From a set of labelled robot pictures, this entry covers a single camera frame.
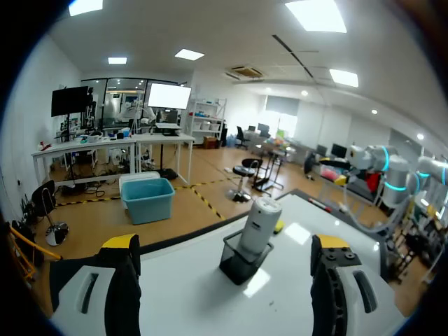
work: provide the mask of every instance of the robotic arm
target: robotic arm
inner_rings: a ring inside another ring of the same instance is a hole
[[[385,173],[383,202],[391,208],[397,207],[408,196],[417,194],[429,176],[444,185],[448,181],[448,163],[420,157],[417,171],[409,171],[409,162],[391,146],[352,146],[349,161],[356,169]]]

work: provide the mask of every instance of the white screen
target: white screen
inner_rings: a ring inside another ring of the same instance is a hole
[[[189,87],[152,84],[148,106],[185,110],[190,98],[190,91]]]

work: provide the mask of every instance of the shelving unit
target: shelving unit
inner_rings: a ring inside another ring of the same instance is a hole
[[[189,109],[186,112],[185,133],[195,138],[195,145],[202,144],[205,135],[215,134],[217,139],[221,138],[225,122],[226,102],[226,99],[217,99],[216,103],[211,103],[203,99],[196,99],[190,102]],[[196,113],[202,113],[209,117],[195,115]],[[210,123],[211,126],[219,125],[218,130],[200,129],[204,122]]]

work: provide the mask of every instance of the ceiling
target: ceiling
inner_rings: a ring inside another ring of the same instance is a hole
[[[410,120],[411,132],[448,145],[447,103],[436,77],[383,1],[336,0],[347,34],[305,31],[285,2],[104,0],[103,10],[63,15],[50,35],[84,74],[126,69],[183,76],[250,64],[266,83],[286,85],[281,91],[287,97],[307,88],[310,101],[367,114],[377,109],[378,116]],[[195,62],[175,58],[182,48],[205,56]],[[111,68],[109,56],[126,56],[128,63]],[[328,69],[357,73],[359,87],[334,84]]]

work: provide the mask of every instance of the floor marking tape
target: floor marking tape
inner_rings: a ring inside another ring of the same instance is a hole
[[[175,190],[179,190],[179,189],[193,189],[193,187],[206,186],[208,184],[224,182],[224,181],[231,181],[233,179],[240,179],[240,177],[239,176],[227,177],[227,178],[222,178],[221,180],[215,180],[215,181],[210,181],[210,182],[196,183],[196,184],[192,184],[192,185],[182,185],[182,186],[179,186],[179,187],[174,187],[174,189]],[[85,199],[83,201],[56,203],[56,207],[64,207],[66,205],[73,205],[73,204],[86,204],[86,203],[92,203],[92,202],[104,202],[104,201],[111,201],[111,200],[119,200],[120,198],[121,198],[120,196],[112,196],[112,197],[105,197],[105,198]],[[224,217],[222,217],[213,207],[211,207],[209,205],[209,203],[208,203],[208,201],[206,199],[203,199],[203,201],[204,201],[205,204],[207,204],[210,207],[210,209],[212,209],[212,211],[216,212],[216,215],[219,218],[224,219]]]
[[[191,190],[203,201],[203,203],[205,203],[208,208],[215,214],[217,215],[217,217],[219,217],[222,221],[225,220],[225,217],[223,215],[221,215],[218,210],[216,210],[215,208],[213,208],[213,206],[210,204],[209,201],[207,201],[204,196],[202,196],[194,187],[191,187]]]

